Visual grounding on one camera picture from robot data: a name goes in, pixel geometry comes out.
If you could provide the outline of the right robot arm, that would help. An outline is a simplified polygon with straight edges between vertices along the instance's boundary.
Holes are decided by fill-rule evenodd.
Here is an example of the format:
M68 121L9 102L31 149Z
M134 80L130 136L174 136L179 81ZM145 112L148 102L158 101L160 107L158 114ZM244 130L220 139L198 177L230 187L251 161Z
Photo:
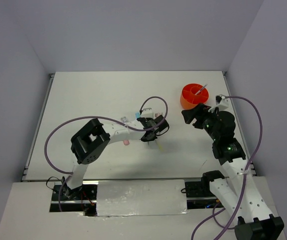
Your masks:
M284 229L281 217L274 216L259 192L249 169L245 152L235 138L232 113L202 103L181 112L186 124L205 130L211 137L212 152L226 173L209 171L202 175L201 191L215 195L230 215L216 237L233 227L238 240L276 240Z

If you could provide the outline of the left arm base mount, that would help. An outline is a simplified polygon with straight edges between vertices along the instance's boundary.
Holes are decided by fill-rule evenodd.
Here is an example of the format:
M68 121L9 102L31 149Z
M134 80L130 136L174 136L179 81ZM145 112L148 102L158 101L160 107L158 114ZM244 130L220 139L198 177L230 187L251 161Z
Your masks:
M87 217L97 216L98 183L83 184L82 187L68 196L66 187L63 187L59 194L63 181L64 179L51 176L45 182L45 186L51 190L49 212L79 212Z

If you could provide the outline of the yellow gel pen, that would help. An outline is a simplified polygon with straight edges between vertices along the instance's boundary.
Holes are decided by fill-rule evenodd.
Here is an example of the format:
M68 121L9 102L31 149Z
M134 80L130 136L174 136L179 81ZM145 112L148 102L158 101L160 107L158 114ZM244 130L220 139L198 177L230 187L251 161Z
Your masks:
M161 146L160 143L156 142L156 145L157 145L158 149L159 149L161 152L164 151L164 149L163 149L163 147Z

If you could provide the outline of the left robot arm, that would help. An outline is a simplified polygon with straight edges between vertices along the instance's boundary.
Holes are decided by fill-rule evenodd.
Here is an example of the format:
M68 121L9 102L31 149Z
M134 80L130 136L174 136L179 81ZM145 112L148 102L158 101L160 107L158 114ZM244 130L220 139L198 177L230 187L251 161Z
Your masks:
M121 124L101 123L97 118L90 120L70 140L76 161L70 179L63 186L63 194L69 200L81 195L88 165L97 161L109 144L130 140L153 142L169 128L161 115L155 119L139 117Z

